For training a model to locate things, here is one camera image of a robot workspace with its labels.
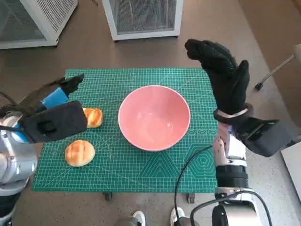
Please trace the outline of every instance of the bun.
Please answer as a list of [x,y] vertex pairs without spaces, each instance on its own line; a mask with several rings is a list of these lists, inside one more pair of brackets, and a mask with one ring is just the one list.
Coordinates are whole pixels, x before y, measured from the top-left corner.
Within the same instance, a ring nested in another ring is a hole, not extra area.
[[65,150],[65,160],[71,166],[87,165],[95,156],[92,144],[85,140],[76,140]]
[[97,108],[83,108],[87,118],[87,128],[96,128],[101,126],[103,122],[102,110]]

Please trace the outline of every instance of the brown floor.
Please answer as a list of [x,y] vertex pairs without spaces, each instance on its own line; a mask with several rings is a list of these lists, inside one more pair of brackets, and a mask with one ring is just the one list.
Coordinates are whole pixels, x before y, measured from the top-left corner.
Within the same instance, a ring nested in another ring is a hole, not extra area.
[[[293,46],[301,43],[301,7],[296,1],[239,0],[270,69],[287,59]],[[296,99],[301,97],[300,75],[301,66],[296,60],[275,74],[288,112],[298,126],[301,126],[301,106]]]
[[[111,40],[103,8],[89,0],[80,5],[61,35],[57,48],[32,48],[0,52],[0,88],[16,100],[42,84],[62,77],[67,68],[98,67],[199,67],[186,57],[188,38],[209,39],[227,46],[237,61],[250,62],[251,81],[248,102],[256,116],[280,118],[291,122],[282,98],[269,80],[260,93],[252,86],[268,71],[238,0],[186,0],[181,35],[178,39],[162,38]],[[300,225],[301,206],[280,154],[263,158],[247,153],[250,185],[266,200],[275,226]],[[197,203],[212,199],[213,194],[198,194]],[[187,214],[184,196],[179,205]],[[113,225],[117,217],[135,210],[146,213],[149,225],[168,225],[173,207],[172,194],[115,194],[106,202],[101,193],[32,192],[27,188],[17,206],[15,225]],[[198,213],[201,225],[210,225],[212,208]],[[260,207],[263,225],[267,225]]]

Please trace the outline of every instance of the person's foot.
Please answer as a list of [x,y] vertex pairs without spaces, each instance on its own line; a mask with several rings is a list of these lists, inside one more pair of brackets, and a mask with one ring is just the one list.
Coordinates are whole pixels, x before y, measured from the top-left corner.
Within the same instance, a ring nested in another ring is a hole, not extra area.
[[141,226],[145,226],[146,225],[145,215],[144,215],[144,213],[142,211],[135,212],[133,214],[133,217],[138,220],[138,222],[141,224]]
[[[185,213],[181,207],[178,207],[178,213],[179,217],[184,217]],[[170,215],[170,226],[174,226],[174,223],[178,220],[177,215],[175,214],[175,208],[173,208],[173,211],[171,211]]]

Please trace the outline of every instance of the robot wrist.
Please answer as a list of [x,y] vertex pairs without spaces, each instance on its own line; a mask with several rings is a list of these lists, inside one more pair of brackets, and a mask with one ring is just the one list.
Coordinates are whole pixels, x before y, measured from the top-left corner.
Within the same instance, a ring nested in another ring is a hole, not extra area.
[[245,103],[244,110],[237,112],[233,115],[226,114],[219,109],[216,109],[213,112],[214,118],[224,124],[231,126],[238,126],[242,124],[245,120],[253,115],[253,107],[252,105]]

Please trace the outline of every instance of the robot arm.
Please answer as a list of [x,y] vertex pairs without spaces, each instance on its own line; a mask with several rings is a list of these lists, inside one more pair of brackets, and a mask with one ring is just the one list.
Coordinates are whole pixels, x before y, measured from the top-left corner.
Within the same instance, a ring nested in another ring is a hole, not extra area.
[[60,140],[85,131],[79,102],[67,102],[84,75],[59,79],[0,109],[0,185],[27,180],[36,169],[32,143]]
[[[206,70],[217,104],[214,118],[219,122],[218,133],[213,142],[217,180],[215,197],[230,197],[214,208],[213,226],[261,226],[251,195],[253,190],[248,184],[246,148],[270,157],[284,148],[293,134],[281,121],[252,117],[253,108],[246,103],[247,61],[237,65],[228,49],[211,41],[188,40],[185,47],[188,57],[198,60]],[[243,191],[250,193],[235,195]],[[195,225],[194,213],[195,210],[191,213],[192,225]]]

